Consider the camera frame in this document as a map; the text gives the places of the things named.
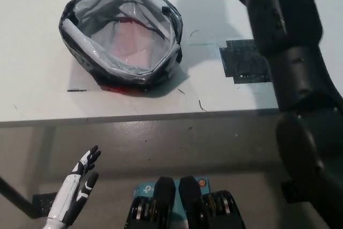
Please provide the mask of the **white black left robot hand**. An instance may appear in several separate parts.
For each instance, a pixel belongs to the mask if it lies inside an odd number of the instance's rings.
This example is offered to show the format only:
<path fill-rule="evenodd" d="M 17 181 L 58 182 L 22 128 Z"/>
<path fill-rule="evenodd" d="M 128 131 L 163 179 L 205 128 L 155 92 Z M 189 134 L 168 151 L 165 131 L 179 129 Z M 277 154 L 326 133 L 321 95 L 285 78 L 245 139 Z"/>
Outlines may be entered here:
<path fill-rule="evenodd" d="M 82 178 L 95 167 L 95 162 L 101 151 L 98 146 L 89 149 L 76 163 L 73 170 L 66 176 L 49 211 L 44 228 L 68 228 L 85 206 L 99 174 L 93 172 L 83 186 Z"/>

